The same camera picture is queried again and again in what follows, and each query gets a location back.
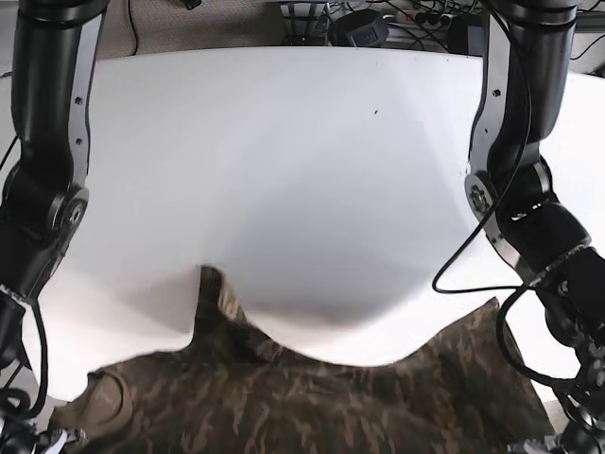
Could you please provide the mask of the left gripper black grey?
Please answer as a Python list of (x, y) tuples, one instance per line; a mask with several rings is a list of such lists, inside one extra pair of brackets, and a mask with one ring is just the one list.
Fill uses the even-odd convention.
[(604, 431), (570, 421), (564, 431), (541, 440), (524, 440), (508, 445), (509, 453), (600, 454), (604, 452)]

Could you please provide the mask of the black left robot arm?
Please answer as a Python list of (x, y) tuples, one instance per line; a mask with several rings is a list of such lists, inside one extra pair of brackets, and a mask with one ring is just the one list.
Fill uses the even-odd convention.
[[(540, 152), (562, 104), (578, 16), (575, 1), (487, 1), (483, 5), (481, 99), (472, 126), (465, 194), (477, 231), (521, 278), (495, 322), (498, 347), (524, 377), (556, 395), (564, 431), (513, 453), (600, 453), (604, 449), (604, 260), (562, 205)], [(550, 334), (572, 348), (572, 378), (519, 362), (505, 339), (506, 317), (526, 292), (544, 306)]]

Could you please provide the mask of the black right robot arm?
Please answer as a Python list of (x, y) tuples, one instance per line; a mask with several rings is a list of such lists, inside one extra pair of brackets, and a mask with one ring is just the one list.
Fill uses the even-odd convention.
[(87, 209), (89, 103), (104, 1), (19, 4), (11, 76), (21, 155), (1, 198), (1, 362), (26, 367), (27, 312), (64, 258)]

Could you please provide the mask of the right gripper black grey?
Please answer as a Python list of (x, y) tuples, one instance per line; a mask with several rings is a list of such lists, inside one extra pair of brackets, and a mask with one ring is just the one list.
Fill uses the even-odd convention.
[(69, 445), (86, 440), (83, 429), (38, 431), (35, 423), (1, 418), (1, 452), (4, 454), (66, 453)]

